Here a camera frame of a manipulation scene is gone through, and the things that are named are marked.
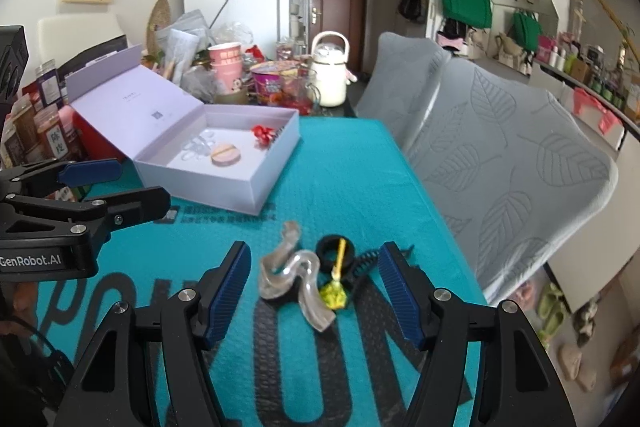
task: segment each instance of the screw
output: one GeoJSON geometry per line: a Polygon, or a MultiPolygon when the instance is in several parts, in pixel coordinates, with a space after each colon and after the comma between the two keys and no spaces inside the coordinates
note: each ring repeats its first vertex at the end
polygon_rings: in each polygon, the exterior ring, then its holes
{"type": "Polygon", "coordinates": [[[118,315],[120,315],[121,313],[124,313],[129,309],[129,303],[127,301],[119,301],[119,302],[116,302],[111,307],[111,309],[113,310],[114,313],[117,313],[118,315]]]}
{"type": "Polygon", "coordinates": [[[196,290],[192,290],[191,288],[186,288],[178,293],[178,299],[183,302],[193,301],[193,298],[196,296],[196,290]]]}
{"type": "Polygon", "coordinates": [[[507,313],[515,313],[518,311],[518,305],[513,301],[505,301],[502,303],[502,309],[507,313]]]}
{"type": "Polygon", "coordinates": [[[444,288],[438,288],[436,291],[433,292],[433,296],[438,301],[446,302],[451,298],[451,292],[444,288]]]}

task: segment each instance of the white bottle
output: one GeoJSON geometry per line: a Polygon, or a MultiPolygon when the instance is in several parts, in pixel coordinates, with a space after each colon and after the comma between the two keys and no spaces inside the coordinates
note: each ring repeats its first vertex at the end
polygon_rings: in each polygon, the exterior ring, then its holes
{"type": "Polygon", "coordinates": [[[556,70],[564,71],[564,62],[566,61],[566,51],[564,48],[560,50],[560,56],[556,58],[556,70]]]}
{"type": "Polygon", "coordinates": [[[553,50],[551,51],[551,54],[549,55],[549,66],[551,66],[552,68],[555,68],[556,66],[556,62],[558,61],[558,46],[554,46],[553,50]]]}

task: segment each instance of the brown door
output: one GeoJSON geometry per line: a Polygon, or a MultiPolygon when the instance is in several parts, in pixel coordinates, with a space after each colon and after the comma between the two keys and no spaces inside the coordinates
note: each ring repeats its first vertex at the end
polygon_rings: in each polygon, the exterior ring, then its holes
{"type": "MultiPolygon", "coordinates": [[[[365,0],[309,0],[309,45],[320,32],[341,33],[349,39],[351,47],[348,68],[354,72],[361,71],[365,4],[365,0]]],[[[339,38],[328,37],[322,42],[325,40],[344,47],[339,38]]]]}

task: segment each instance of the door handle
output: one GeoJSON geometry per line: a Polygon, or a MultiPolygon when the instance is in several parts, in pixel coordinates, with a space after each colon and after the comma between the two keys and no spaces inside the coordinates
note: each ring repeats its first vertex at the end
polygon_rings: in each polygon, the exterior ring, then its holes
{"type": "Polygon", "coordinates": [[[322,12],[318,11],[318,8],[312,8],[311,9],[311,23],[312,24],[316,24],[316,21],[318,20],[318,16],[322,15],[322,12]]]}

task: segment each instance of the glass mug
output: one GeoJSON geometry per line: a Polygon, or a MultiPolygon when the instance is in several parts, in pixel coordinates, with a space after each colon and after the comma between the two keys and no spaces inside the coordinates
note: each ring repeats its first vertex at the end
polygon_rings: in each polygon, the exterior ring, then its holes
{"type": "Polygon", "coordinates": [[[297,109],[300,116],[317,112],[320,105],[320,91],[313,83],[315,75],[315,71],[306,68],[299,68],[291,74],[282,74],[280,106],[297,109]]]}

